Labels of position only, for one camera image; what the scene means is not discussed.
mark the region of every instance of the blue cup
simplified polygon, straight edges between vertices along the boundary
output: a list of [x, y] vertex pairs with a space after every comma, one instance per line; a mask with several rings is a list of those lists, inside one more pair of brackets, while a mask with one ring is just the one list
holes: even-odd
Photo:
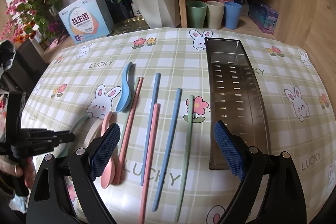
[[235, 30], [238, 26], [242, 6], [234, 2], [225, 2], [225, 27]]

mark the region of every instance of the green chopstick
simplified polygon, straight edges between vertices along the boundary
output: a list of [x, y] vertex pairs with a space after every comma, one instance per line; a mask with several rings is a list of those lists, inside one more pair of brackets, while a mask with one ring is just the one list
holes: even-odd
[[183, 201], [184, 190], [185, 190], [185, 183], [187, 180], [188, 165], [189, 165], [189, 158], [190, 158], [191, 135], [193, 131], [193, 110], [194, 110], [194, 97], [190, 95], [189, 96], [189, 112], [188, 112], [188, 132], [187, 132], [187, 138], [185, 141], [185, 151], [184, 151], [183, 169], [182, 169], [182, 176], [181, 176], [181, 185], [180, 185], [180, 192], [178, 194], [178, 202], [177, 202], [175, 218], [174, 218], [175, 223], [178, 222], [180, 218], [182, 201]]
[[136, 80], [135, 80], [135, 84], [134, 84], [134, 90], [131, 90], [132, 97], [131, 97], [131, 101], [129, 102], [129, 105], [128, 105], [127, 109], [126, 109], [127, 110], [127, 114], [126, 114], [126, 117], [125, 117], [123, 131], [122, 131], [122, 133], [120, 135], [119, 148], [120, 148], [120, 146], [121, 146], [121, 144], [123, 143], [123, 140], [124, 140], [124, 135], [125, 135], [126, 125], [127, 125], [127, 121], [128, 121], [129, 114], [130, 114], [130, 109], [131, 109], [133, 101], [134, 101], [135, 90], [137, 89], [139, 81], [140, 81], [140, 77], [137, 77]]

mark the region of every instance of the blue spoon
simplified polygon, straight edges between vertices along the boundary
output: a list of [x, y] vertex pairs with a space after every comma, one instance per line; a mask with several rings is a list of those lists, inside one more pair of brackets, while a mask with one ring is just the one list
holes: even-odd
[[129, 85], [128, 85], [127, 75], [128, 75], [128, 71], [129, 71], [129, 69], [132, 65], [133, 65], [133, 63], [129, 62], [128, 65], [124, 68], [122, 85], [121, 85], [121, 96], [120, 96], [120, 99], [118, 101], [117, 107], [115, 108], [116, 112], [121, 112], [121, 111], [125, 110], [128, 107], [128, 105], [131, 101], [131, 90], [130, 90]]

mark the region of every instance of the pink spoon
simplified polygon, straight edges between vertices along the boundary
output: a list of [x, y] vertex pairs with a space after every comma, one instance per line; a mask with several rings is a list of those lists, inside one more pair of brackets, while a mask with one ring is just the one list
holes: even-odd
[[[113, 112], [109, 112], [103, 121], [103, 125], [101, 127], [101, 135], [104, 135], [105, 131], [109, 128], [109, 121], [112, 117]], [[100, 178], [100, 185], [103, 189], [106, 189], [113, 181], [114, 175], [116, 173], [116, 168], [114, 165], [114, 161], [112, 159], [112, 156], [107, 163], [105, 170]]]

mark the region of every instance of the blue chopstick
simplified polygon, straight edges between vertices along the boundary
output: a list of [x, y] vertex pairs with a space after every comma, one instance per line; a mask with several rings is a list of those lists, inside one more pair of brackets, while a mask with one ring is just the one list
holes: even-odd
[[176, 90], [176, 96], [175, 96], [173, 116], [171, 118], [169, 135], [168, 135], [168, 140], [167, 140], [167, 144], [166, 144], [166, 151], [165, 151], [165, 155], [163, 157], [163, 164], [162, 164], [161, 174], [160, 174], [160, 178], [159, 178], [159, 184], [157, 185], [157, 190], [156, 190], [154, 203], [153, 203], [153, 208], [152, 208], [153, 212], [155, 212], [158, 209], [158, 206], [159, 206], [159, 201], [160, 201], [162, 187], [163, 187], [163, 180], [164, 180], [166, 172], [167, 172], [170, 151], [171, 151], [171, 147], [173, 145], [173, 140], [174, 140], [177, 117], [179, 115], [181, 95], [182, 95], [182, 89], [177, 89]]
[[141, 186], [143, 186], [143, 180], [144, 180], [144, 175], [145, 175], [147, 151], [148, 151], [148, 144], [149, 144], [149, 135], [150, 135], [150, 131], [151, 131], [154, 105], [156, 104], [156, 101], [158, 99], [160, 79], [161, 79], [161, 74], [157, 72], [156, 75], [155, 75], [154, 89], [153, 89], [152, 102], [151, 102], [151, 110], [149, 112], [149, 118], [148, 118], [145, 150], [143, 151], [143, 160], [142, 160], [142, 169], [141, 169], [141, 181], [140, 181], [140, 185]]

